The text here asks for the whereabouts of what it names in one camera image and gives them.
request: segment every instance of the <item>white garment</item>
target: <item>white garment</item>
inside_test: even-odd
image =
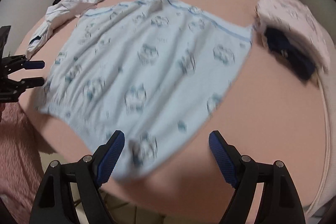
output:
[[[26,57],[31,57],[43,47],[53,35],[53,31],[68,20],[79,17],[86,10],[93,8],[103,0],[62,0],[59,3],[48,7],[45,20],[34,32],[30,39]]]
[[[87,11],[35,106],[94,152],[115,130],[125,148],[112,176],[147,174],[181,148],[221,102],[251,48],[251,27],[178,0]]]

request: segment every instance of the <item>pink fur blanket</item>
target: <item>pink fur blanket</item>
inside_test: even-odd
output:
[[[18,224],[29,222],[43,177],[42,142],[19,104],[7,103],[0,122],[0,197]]]

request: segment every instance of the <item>blue gripper pad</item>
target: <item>blue gripper pad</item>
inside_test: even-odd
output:
[[[236,189],[238,187],[236,167],[214,132],[209,135],[209,147],[225,181]]]
[[[107,183],[107,181],[109,180],[112,171],[120,157],[120,154],[123,151],[124,145],[125,135],[120,132],[114,143],[111,145],[104,158],[98,165],[96,178],[96,183],[98,186]]]

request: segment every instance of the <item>white crumpled cloth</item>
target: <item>white crumpled cloth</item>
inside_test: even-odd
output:
[[[32,35],[26,57],[31,57],[43,47],[53,35],[53,31],[74,17],[80,17],[88,9],[95,7],[103,0],[62,0],[61,2],[48,7],[45,20]]]

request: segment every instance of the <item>pink bed sheet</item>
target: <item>pink bed sheet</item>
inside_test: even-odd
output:
[[[106,7],[131,0],[105,0]],[[257,0],[181,0],[241,26],[253,23]],[[48,75],[59,50],[78,19],[65,24],[33,60],[44,60],[43,70],[19,71],[13,79]],[[24,54],[27,34],[17,54]],[[33,109],[34,90],[20,97],[20,105],[45,140],[69,162],[89,153],[88,148],[62,121]],[[227,184],[209,150],[208,136],[219,130],[229,144],[256,161],[285,162],[303,206],[315,198],[325,158],[325,118],[321,94],[314,85],[304,85],[254,41],[250,55],[226,98],[199,132],[181,151],[147,177],[118,184],[112,179],[104,190],[139,206],[169,215],[204,222],[217,222],[225,212],[233,189]],[[257,188],[250,211],[253,222],[262,185]]]

